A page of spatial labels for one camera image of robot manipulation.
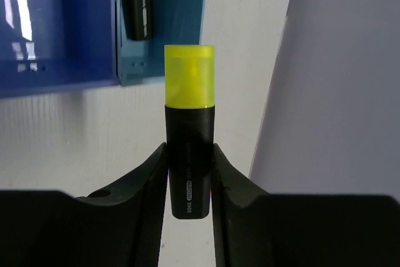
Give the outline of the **yellow cap black highlighter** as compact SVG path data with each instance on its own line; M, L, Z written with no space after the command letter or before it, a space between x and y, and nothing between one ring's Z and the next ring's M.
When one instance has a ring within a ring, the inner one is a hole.
M215 118L214 47L164 48L165 118L172 215L209 214Z

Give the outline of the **green cap black highlighter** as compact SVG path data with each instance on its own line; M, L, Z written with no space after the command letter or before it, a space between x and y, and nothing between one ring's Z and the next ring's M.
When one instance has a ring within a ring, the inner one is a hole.
M126 36L134 41L153 36L153 0L121 0Z

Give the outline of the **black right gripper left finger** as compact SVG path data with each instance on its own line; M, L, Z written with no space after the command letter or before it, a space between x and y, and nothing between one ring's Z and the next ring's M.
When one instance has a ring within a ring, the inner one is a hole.
M166 145L92 192L1 191L2 266L157 266Z

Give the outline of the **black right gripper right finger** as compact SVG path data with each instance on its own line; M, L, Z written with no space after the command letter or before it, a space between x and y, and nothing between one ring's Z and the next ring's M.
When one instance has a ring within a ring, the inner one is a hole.
M270 194L219 146L211 190L218 266L399 265L399 203L392 197Z

